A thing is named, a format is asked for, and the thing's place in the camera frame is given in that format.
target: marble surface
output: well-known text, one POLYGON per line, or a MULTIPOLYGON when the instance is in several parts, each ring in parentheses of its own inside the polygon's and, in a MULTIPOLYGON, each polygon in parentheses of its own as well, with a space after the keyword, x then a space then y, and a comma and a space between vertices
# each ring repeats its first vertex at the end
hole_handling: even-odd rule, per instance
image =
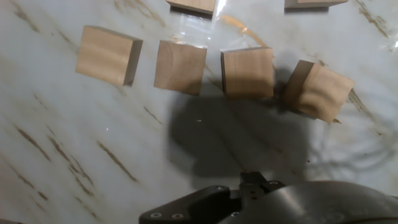
POLYGON ((219 0, 212 20, 161 0, 0 0, 0 217, 137 223, 241 170, 343 180, 398 195, 398 2, 284 12, 219 0), (132 86, 75 73, 84 25, 144 40, 132 86), (153 87, 159 40, 207 47, 200 97, 153 87), (220 49, 269 46, 277 91, 298 60, 356 81, 329 125, 278 100, 226 101, 220 49))

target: screw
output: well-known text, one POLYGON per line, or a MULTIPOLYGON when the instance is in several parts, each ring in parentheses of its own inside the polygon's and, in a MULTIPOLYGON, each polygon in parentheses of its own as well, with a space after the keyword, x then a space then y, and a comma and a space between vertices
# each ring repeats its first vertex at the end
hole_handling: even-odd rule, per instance
POLYGON ((183 218, 184 216, 182 214, 174 214, 172 215, 172 218, 183 218))
POLYGON ((221 191, 221 190, 225 190, 225 187, 218 186, 218 187, 216 187, 216 189, 221 191))
POLYGON ((159 213, 159 212, 157 212, 157 213, 151 214, 150 217, 151 217, 151 218, 159 218, 159 217, 162 217, 162 214, 159 213))

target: brown marble vein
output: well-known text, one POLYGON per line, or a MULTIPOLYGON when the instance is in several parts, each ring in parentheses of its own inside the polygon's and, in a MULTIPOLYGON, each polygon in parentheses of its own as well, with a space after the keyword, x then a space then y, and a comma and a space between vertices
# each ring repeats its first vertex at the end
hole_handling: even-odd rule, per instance
POLYGON ((373 114, 367 109, 367 107, 362 103, 361 99, 359 99, 358 95, 355 93, 355 90, 352 89, 351 92, 348 95, 349 101, 354 104, 355 108, 359 112, 363 112, 370 120, 372 120, 374 123, 376 122, 376 119, 374 118, 373 114))
POLYGON ((149 113, 149 115, 151 115, 159 124, 163 125, 162 122, 160 122, 160 121, 156 118, 156 116, 155 116, 154 114, 152 114, 152 113, 148 110, 148 108, 144 107, 144 109, 145 109, 145 111, 146 111, 147 113, 149 113))
POLYGON ((105 151, 108 156, 113 160, 114 163, 116 163, 120 169, 122 169, 128 176, 129 178, 133 181, 133 182, 138 182, 138 179, 136 179, 135 177, 133 177, 130 172, 125 168, 125 166, 120 162, 120 160, 107 148, 105 147, 102 143, 100 143, 99 141, 97 141, 97 145, 103 150, 105 151))
POLYGON ((137 9, 142 15, 144 15, 148 19, 156 20, 162 27, 166 27, 166 23, 163 19, 158 15, 158 13, 152 11, 147 5, 145 5, 141 0, 114 0, 115 8, 123 13, 123 10, 120 6, 120 2, 123 3, 124 7, 130 7, 133 9, 137 9))
POLYGON ((43 200, 45 200, 45 201, 49 200, 49 198, 47 196, 45 196, 45 194, 43 194, 42 192, 37 192, 37 193, 40 195, 40 197, 42 197, 43 200))
POLYGON ((95 214, 95 212, 93 212, 92 209, 90 209, 86 204, 84 204, 84 202, 83 202, 80 198, 75 197, 75 199, 79 202, 79 204, 80 204, 81 206, 83 206, 83 208, 84 208, 93 218, 95 218, 97 221, 101 222, 101 219, 95 214))
POLYGON ((34 95, 35 99, 44 107, 44 109, 49 110, 49 109, 44 105, 44 103, 42 102, 42 100, 41 100, 36 94, 33 94, 33 95, 34 95))
POLYGON ((87 178, 87 180, 88 180, 88 181, 91 183, 91 185, 94 187, 93 181, 92 181, 91 178, 86 174, 86 172, 83 170, 83 168, 81 168, 79 162, 78 162, 73 156, 71 156, 71 157, 72 157, 72 159, 76 162, 77 166, 79 167, 82 176, 85 177, 85 178, 87 178))
POLYGON ((50 140, 51 144, 54 146, 55 150, 57 150, 57 152, 59 154, 61 154, 61 156, 68 162, 70 162, 70 159, 67 157, 67 155, 62 151, 61 147, 58 145, 58 143, 56 142, 56 140, 54 140, 54 138, 51 138, 50 136, 47 136, 47 138, 50 140))
POLYGON ((16 1, 9 0, 9 2, 10 2, 12 5, 14 5, 14 7, 17 9, 17 11, 14 12, 14 14, 15 14, 18 18, 20 18, 20 19, 22 19, 23 21, 25 21, 26 23, 28 23, 29 27, 30 27, 34 32, 40 33, 39 28, 37 28, 37 26, 36 26, 36 25, 32 22, 32 20, 27 16, 26 12, 24 12, 24 11, 22 10, 21 6, 20 6, 16 1))
POLYGON ((17 177, 21 179, 24 184, 28 185, 30 188, 35 189, 32 183, 30 183, 24 176, 22 176, 17 169, 15 169, 13 166, 9 165, 9 167, 17 174, 17 177))
POLYGON ((42 154, 43 156, 51 162, 51 159, 47 155, 47 153, 36 143, 35 140, 33 140, 24 130, 21 128, 18 128, 16 125, 14 127, 18 130, 19 134, 21 134, 26 140, 28 140, 33 146, 35 146, 42 154))
POLYGON ((75 176, 76 183, 84 191, 84 193, 86 193, 88 196, 91 196, 91 197, 94 196, 94 193, 92 191, 88 190, 86 188, 86 186, 84 186, 84 184, 80 181, 79 177, 73 172, 73 170, 71 168, 69 168, 68 170, 73 174, 73 176, 75 176))
POLYGON ((79 48, 74 44, 62 31, 57 30, 62 39, 70 46, 70 49, 76 54, 79 54, 79 48))
POLYGON ((368 10, 368 7, 363 3, 362 1, 355 0, 359 4, 359 13, 362 14, 368 21, 369 23, 373 24, 376 26, 378 31, 384 36, 389 38, 388 36, 388 28, 386 27, 386 21, 380 17, 376 16, 374 17, 368 10))
POLYGON ((51 134, 55 136, 55 133, 51 130, 51 128, 48 125, 45 125, 48 130, 50 130, 51 134))

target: wooden block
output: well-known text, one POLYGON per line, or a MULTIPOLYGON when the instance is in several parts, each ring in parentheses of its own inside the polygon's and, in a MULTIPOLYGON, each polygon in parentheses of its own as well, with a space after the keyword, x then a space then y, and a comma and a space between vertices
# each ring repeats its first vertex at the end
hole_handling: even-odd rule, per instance
POLYGON ((274 96, 272 49, 258 47, 221 53, 223 90, 230 99, 274 96))
POLYGON ((348 0, 285 0, 285 8, 330 7, 346 2, 348 0))
POLYGON ((199 95, 207 49, 160 41, 154 86, 199 95))
POLYGON ((321 65, 299 61, 282 100, 291 107, 331 123, 355 82, 321 65))
POLYGON ((116 85, 131 83, 142 40, 100 27, 85 26, 76 72, 116 85))
POLYGON ((171 6, 213 15, 216 0, 166 0, 171 6))

